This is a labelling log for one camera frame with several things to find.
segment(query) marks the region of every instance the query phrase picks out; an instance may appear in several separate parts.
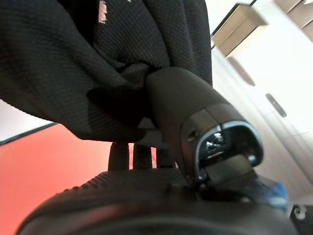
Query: black cloth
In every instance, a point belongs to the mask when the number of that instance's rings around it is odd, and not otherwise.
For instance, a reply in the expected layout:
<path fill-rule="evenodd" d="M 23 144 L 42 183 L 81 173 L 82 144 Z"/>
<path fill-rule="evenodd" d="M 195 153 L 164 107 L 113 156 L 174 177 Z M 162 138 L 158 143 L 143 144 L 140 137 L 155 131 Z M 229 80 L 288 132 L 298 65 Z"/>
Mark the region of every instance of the black cloth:
<path fill-rule="evenodd" d="M 139 141 L 155 130 L 138 127 L 151 117 L 149 73 L 177 66 L 212 84 L 207 9 L 204 0 L 105 4 L 104 24 L 98 0 L 0 0 L 0 98 L 81 139 Z"/>

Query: white wall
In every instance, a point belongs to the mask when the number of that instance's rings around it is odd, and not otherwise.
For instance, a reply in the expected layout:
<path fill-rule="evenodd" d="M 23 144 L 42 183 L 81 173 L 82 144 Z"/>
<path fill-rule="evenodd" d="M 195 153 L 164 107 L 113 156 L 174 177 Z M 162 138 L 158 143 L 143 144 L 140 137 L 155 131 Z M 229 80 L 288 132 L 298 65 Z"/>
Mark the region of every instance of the white wall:
<path fill-rule="evenodd" d="M 234 57 L 259 89 L 274 95 L 299 133 L 311 131 L 313 43 L 273 1 L 258 0 L 253 8 L 269 27 Z"/>
<path fill-rule="evenodd" d="M 51 123 L 24 113 L 0 99 L 0 141 Z"/>
<path fill-rule="evenodd" d="M 275 135 L 256 105 L 237 82 L 241 78 L 218 48 L 212 50 L 213 87 L 223 95 L 259 132 L 264 145 L 264 161 L 257 172 L 277 182 L 284 182 L 293 202 L 313 193 L 313 185 Z"/>

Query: white ceiling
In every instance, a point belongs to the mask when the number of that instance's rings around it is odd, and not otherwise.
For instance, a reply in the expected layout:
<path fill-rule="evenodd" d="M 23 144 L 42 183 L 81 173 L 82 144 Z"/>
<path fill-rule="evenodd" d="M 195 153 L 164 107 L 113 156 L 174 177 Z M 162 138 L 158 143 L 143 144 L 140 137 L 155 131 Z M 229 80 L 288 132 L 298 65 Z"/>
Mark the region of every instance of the white ceiling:
<path fill-rule="evenodd" d="M 210 31 L 213 32 L 236 3 L 250 4 L 252 0 L 205 0 Z"/>

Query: red wall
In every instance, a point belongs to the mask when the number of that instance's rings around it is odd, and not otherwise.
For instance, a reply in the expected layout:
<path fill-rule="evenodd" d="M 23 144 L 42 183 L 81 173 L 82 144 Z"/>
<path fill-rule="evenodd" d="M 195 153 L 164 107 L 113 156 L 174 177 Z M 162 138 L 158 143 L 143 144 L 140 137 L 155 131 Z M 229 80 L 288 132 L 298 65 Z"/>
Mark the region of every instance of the red wall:
<path fill-rule="evenodd" d="M 14 234 L 22 220 L 55 193 L 106 171 L 110 146 L 80 140 L 62 125 L 1 146 L 0 235 Z M 130 146 L 130 166 L 132 152 Z"/>

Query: black textured fabric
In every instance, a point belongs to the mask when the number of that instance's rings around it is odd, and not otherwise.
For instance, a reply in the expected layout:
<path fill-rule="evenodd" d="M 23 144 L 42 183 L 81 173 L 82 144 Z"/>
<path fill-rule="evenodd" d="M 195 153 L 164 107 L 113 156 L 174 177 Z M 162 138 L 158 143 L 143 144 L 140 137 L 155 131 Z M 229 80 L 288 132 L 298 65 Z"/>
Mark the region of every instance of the black textured fabric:
<path fill-rule="evenodd" d="M 105 4 L 104 24 L 97 0 L 0 0 L 0 98 L 81 139 L 139 141 L 147 74 L 177 66 L 212 84 L 206 5 Z"/>

